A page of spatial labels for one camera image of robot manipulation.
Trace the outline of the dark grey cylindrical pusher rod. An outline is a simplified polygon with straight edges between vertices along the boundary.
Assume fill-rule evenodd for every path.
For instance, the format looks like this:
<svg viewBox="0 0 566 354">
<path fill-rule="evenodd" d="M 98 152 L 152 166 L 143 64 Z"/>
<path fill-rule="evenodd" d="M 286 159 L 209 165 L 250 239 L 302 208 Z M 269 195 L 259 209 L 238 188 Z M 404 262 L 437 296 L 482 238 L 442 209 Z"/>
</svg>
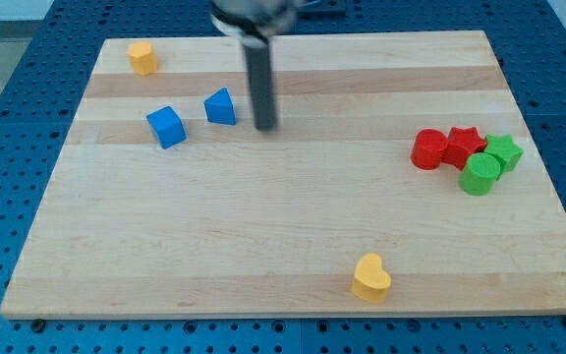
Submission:
<svg viewBox="0 0 566 354">
<path fill-rule="evenodd" d="M 271 131 L 278 125 L 269 41 L 244 44 L 254 126 Z"/>
</svg>

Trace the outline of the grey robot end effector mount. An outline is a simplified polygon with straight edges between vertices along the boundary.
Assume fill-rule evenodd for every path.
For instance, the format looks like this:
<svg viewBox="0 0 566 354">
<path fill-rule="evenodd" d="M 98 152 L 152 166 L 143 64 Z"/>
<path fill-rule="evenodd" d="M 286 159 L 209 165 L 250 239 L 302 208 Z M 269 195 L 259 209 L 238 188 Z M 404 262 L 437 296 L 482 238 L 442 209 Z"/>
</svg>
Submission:
<svg viewBox="0 0 566 354">
<path fill-rule="evenodd" d="M 297 20 L 297 0 L 211 0 L 211 20 L 225 35 L 262 47 Z"/>
</svg>

